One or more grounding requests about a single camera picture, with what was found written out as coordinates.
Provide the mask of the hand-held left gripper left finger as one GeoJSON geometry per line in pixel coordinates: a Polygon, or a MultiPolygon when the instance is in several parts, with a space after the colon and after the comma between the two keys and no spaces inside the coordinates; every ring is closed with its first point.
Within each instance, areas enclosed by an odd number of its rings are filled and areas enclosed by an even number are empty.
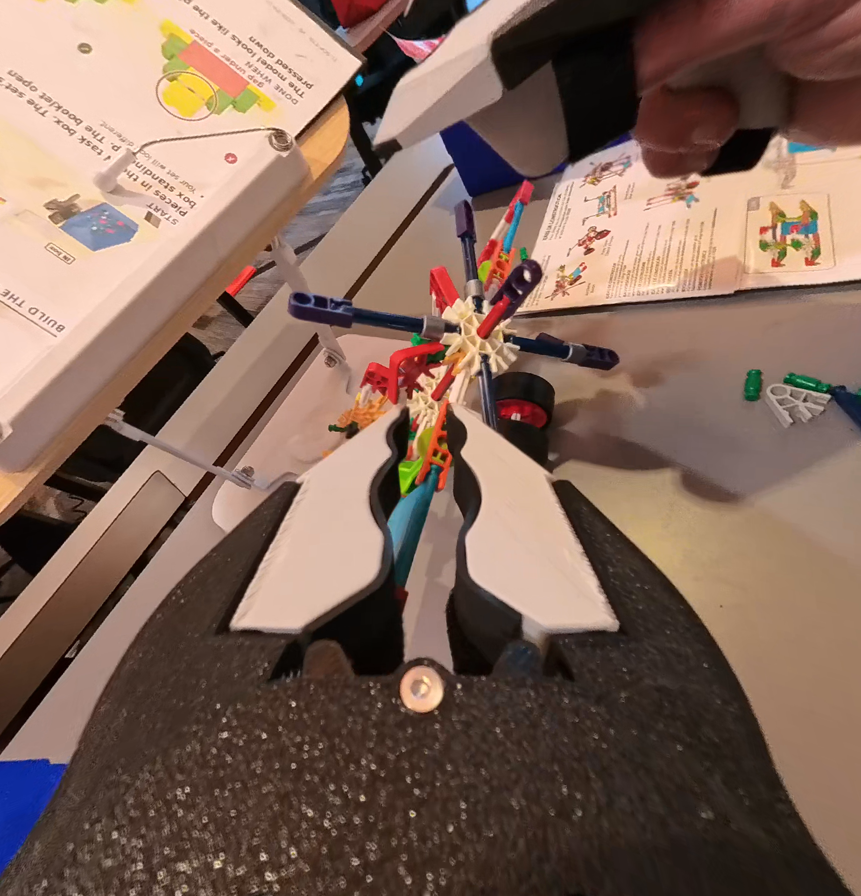
{"type": "Polygon", "coordinates": [[[384,584],[409,431],[408,409],[395,406],[297,479],[231,631],[300,635],[384,584]]]}

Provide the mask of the white document stand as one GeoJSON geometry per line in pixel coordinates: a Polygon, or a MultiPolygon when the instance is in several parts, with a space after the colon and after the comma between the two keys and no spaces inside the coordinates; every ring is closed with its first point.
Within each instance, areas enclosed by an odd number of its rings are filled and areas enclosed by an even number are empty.
{"type": "Polygon", "coordinates": [[[249,214],[267,210],[272,199],[301,183],[309,173],[298,147],[302,139],[285,157],[267,159],[225,206],[196,218],[193,230],[159,240],[156,254],[118,285],[116,298],[101,299],[95,315],[60,337],[55,349],[37,350],[19,365],[0,342],[0,371],[11,373],[7,399],[0,403],[1,471],[28,467],[75,414],[79,400],[97,392],[222,262],[249,214]]]}

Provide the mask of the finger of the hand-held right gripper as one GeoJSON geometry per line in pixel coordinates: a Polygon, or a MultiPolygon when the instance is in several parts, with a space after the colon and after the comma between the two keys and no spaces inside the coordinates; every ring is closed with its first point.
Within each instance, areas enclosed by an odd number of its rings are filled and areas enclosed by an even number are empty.
{"type": "Polygon", "coordinates": [[[395,86],[376,149],[465,123],[492,149],[568,149],[554,58],[579,33],[578,2],[488,1],[395,86]]]}

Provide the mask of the illustrated instruction booklet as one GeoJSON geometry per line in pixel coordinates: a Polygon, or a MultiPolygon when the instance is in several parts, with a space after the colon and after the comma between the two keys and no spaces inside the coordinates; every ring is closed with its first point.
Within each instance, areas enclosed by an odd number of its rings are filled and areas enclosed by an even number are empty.
{"type": "Polygon", "coordinates": [[[564,170],[524,316],[861,281],[861,145],[777,137],[753,169],[659,179],[628,140],[564,170]]]}

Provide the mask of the person's right hand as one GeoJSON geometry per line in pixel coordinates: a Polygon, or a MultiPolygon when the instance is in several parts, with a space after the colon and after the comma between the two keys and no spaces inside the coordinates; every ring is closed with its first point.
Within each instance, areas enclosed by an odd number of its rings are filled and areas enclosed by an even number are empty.
{"type": "Polygon", "coordinates": [[[791,82],[784,135],[810,145],[861,144],[861,1],[671,2],[635,35],[634,136],[649,173],[705,172],[738,129],[720,88],[674,89],[687,70],[751,48],[791,82]]]}

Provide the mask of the grey fan-shaped connector piece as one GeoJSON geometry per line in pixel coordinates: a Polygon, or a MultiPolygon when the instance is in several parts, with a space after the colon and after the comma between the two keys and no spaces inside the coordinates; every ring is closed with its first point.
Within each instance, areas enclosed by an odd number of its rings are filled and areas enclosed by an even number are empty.
{"type": "Polygon", "coordinates": [[[830,401],[830,396],[826,393],[790,384],[767,386],[763,398],[770,412],[784,428],[816,419],[830,401]]]}

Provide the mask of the dark blue plastic rod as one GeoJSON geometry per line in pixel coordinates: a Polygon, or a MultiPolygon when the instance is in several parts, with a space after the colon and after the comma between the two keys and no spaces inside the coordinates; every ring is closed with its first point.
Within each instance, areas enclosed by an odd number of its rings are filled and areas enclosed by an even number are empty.
{"type": "Polygon", "coordinates": [[[848,420],[861,433],[861,399],[842,385],[831,386],[828,393],[848,420]]]}

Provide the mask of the printed instruction sheet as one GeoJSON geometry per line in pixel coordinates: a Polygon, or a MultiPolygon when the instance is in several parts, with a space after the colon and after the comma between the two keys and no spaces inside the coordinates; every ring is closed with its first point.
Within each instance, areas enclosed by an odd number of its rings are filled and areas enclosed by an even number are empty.
{"type": "Polygon", "coordinates": [[[362,64],[299,2],[0,1],[0,341],[111,303],[362,64]]]}

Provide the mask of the colourful rod and connector model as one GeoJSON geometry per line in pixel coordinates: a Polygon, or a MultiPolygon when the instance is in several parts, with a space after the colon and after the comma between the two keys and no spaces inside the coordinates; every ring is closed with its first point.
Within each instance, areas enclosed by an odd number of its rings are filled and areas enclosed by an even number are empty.
{"type": "Polygon", "coordinates": [[[353,439],[402,401],[409,415],[404,460],[398,465],[400,501],[389,522],[394,540],[395,593],[400,607],[431,500],[447,482],[452,455],[447,444],[447,413],[464,403],[467,387],[478,384],[481,418],[511,435],[544,464],[545,440],[554,410],[554,391],[541,377],[510,373],[521,354],[548,357],[589,369],[612,370],[618,356],[549,334],[519,336],[512,320],[542,279],[540,265],[525,249],[515,252],[515,235],[534,192],[524,181],[479,255],[475,253],[473,208],[456,207],[456,231],[466,263],[466,285],[459,292],[443,266],[430,270],[431,315],[394,314],[356,307],[350,299],[291,292],[289,314],[316,326],[330,364],[343,364],[333,330],[354,325],[412,334],[410,344],[384,362],[369,363],[353,405],[330,433],[353,439]]]}

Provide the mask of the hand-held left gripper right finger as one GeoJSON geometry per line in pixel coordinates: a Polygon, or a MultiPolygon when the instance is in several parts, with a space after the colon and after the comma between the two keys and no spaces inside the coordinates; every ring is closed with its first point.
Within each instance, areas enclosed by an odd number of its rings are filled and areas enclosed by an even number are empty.
{"type": "Polygon", "coordinates": [[[463,406],[447,412],[462,515],[453,605],[477,649],[613,633],[619,621],[544,467],[463,406]]]}

